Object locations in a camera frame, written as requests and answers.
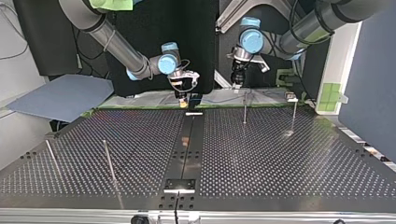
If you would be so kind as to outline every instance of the green tape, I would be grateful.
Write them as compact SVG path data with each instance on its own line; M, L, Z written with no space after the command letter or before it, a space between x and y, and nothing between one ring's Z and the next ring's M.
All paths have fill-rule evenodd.
M318 111L334 112L340 100L341 84L339 83L324 83Z

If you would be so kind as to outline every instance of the metal rod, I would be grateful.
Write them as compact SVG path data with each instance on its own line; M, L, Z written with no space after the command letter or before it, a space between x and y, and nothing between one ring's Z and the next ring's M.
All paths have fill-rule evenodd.
M244 124L247 123L247 116L248 116L248 94L245 92L245 98L244 98Z
M50 141L46 140L47 148L49 149L49 154L53 160L56 160L55 154L53 153L52 146L50 145Z
M295 120L295 118L296 118L297 104L298 104L298 101L296 103L294 103L293 120Z
M107 162L108 162L108 166L110 167L111 176L113 177L114 181L117 181L116 174L114 173L114 169L113 169L113 162L111 162L110 152L108 150L108 144L107 144L106 140L103 140L103 145L105 147L105 152L106 152L106 156L107 156Z

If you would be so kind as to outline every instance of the black curtain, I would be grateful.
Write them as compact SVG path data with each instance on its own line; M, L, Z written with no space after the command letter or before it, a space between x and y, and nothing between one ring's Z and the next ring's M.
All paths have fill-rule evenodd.
M162 44L177 42L182 59L191 61L189 69L201 75L194 92L206 94L214 85L218 14L219 1L215 0L145 0L132 12L117 12L114 23L128 42L148 58L161 54ZM109 53L106 57L117 95L171 90L166 76L132 81L120 62Z

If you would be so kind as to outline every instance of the black cable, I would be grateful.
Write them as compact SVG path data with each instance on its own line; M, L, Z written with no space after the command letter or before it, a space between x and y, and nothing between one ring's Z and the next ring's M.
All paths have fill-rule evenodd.
M93 57L87 56L84 52L81 51L81 49L79 48L79 45L78 45L78 38L79 38L80 34L81 34L81 31L78 30L77 31L77 36L75 36L75 39L76 39L76 45L77 45L78 53L81 54L84 58L86 58L88 60L95 60L95 59L98 59L99 57L101 57L105 53L104 51L101 51L96 56L93 56Z
M174 211L174 213L175 213L175 224L178 224L178 215L177 215L178 196L179 196L179 193L177 194L177 200L176 200L175 211Z
M75 44L76 44L76 50L77 50L78 54L83 55L83 53L81 52L81 50L80 50L79 47L78 47L78 36L76 36L75 27L74 27L73 25L72 25L72 32L73 32L73 37L74 37L74 41L75 41ZM93 66L92 66L89 62L87 62L86 60L84 60L84 59L81 58L81 57L80 57L80 60L81 60L83 63L87 64L88 67L90 67L90 69L91 69L90 76L92 76L93 73L96 73L97 75L99 75L99 77L101 77L101 78L106 78L106 76L103 76L103 75L100 74L98 71L96 71L96 70L93 68ZM80 74L80 73L82 72L82 70L83 70L83 68L80 68L79 71L77 72L77 74Z
M297 62L296 62L296 61L293 61L293 63L294 63L294 66L295 66L295 68L296 68L296 73L297 73L296 76L300 79L301 85L303 86L304 91L306 92L306 95L307 95L307 96L309 97L309 99L312 101L312 103L314 104L314 106L317 107L317 104L314 102L314 101L316 101L316 100L315 100L314 98L312 98L312 96L309 94L308 90L306 89L306 87L305 87L305 85L304 85L303 78L301 77L300 71L298 70Z
M273 37L273 34L274 34L274 33L270 33L270 37L271 37L272 44L271 44L271 51L270 51L269 54L271 55L271 52L273 51L273 52L274 52L274 56L277 57L277 56L276 56L276 50L275 50L275 47L274 47L274 45L276 44L277 35L274 34L275 37Z
M346 224L343 219L338 219L334 222L334 224Z
M332 37L332 35L334 34L334 32L330 33L328 36L323 37L323 38L321 38L320 40L315 41L315 42L306 41L306 40L300 38L299 36L297 36L297 34L296 34L295 31L294 31L294 27L293 27L293 26L294 26L294 18L295 18L295 15L296 15L296 9L297 9L298 3L299 3L299 0L295 0L295 1L294 1L293 7L291 8L290 15L289 15L289 28L290 28L290 32L291 32L291 34L293 35L293 37L294 37L296 40L298 40L299 42L301 42L301 43L303 43L303 44L306 44L306 45L316 45L316 44L321 44L321 43L324 43L324 42L328 41L328 40Z
M299 55L299 54L302 54L302 53L304 53L304 52L306 52L308 50L308 48L306 48L304 50L300 50L300 51L295 52L295 53L286 52L285 50L283 50L282 46L280 45L280 43L282 43L282 39L280 39L279 46L278 46L276 44L276 42L273 41L272 38L269 38L268 35L264 31L260 30L260 32L265 36L265 38L268 40L268 42L270 42L270 45L272 47L276 48L277 50L279 50L279 52L281 52L281 53L283 53L285 55L289 55L289 56Z
M87 64L88 67L90 67L90 69L91 69L90 76L92 76L93 73L96 73L97 75L99 75L99 77L106 78L106 75L102 76L102 74L100 74L98 71L96 71L90 63L88 63L84 59L81 59L81 61L84 62L85 64Z

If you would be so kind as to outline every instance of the gray panel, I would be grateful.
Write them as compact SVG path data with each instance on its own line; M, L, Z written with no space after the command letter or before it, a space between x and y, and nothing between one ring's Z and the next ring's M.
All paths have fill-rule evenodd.
M206 110L201 174L185 169L199 178L193 209L396 212L396 174L325 118L256 108L245 125L243 113Z
M27 93L7 108L41 118L72 122L101 104L113 91L109 80L64 75Z
M0 206L157 209L165 179L181 178L183 163L168 168L183 117L179 110L96 112L52 143L56 161L44 148L2 171Z
M339 119L352 132L396 161L396 2L361 27Z

